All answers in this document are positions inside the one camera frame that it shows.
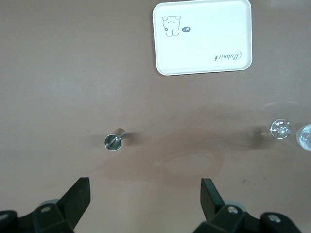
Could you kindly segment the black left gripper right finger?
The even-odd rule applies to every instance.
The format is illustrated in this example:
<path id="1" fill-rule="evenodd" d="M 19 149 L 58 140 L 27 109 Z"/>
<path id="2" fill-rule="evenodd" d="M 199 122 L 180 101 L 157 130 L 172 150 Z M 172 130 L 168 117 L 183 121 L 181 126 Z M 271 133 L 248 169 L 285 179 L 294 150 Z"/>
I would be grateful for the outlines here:
<path id="1" fill-rule="evenodd" d="M 234 204 L 225 204 L 211 179 L 201 180 L 200 203 L 206 221 L 195 233 L 299 233 L 287 216 L 265 212 L 259 219 Z"/>

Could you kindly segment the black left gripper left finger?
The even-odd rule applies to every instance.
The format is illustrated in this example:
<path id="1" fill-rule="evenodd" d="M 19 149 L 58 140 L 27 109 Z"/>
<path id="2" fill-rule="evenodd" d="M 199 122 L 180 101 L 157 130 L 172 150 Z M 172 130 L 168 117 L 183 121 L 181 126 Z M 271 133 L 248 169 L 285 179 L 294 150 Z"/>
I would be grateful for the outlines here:
<path id="1" fill-rule="evenodd" d="M 2 233 L 73 233 L 89 204 L 89 178 L 79 178 L 63 197 L 46 201 L 25 216 L 19 217 L 13 210 L 1 211 L 0 231 Z"/>

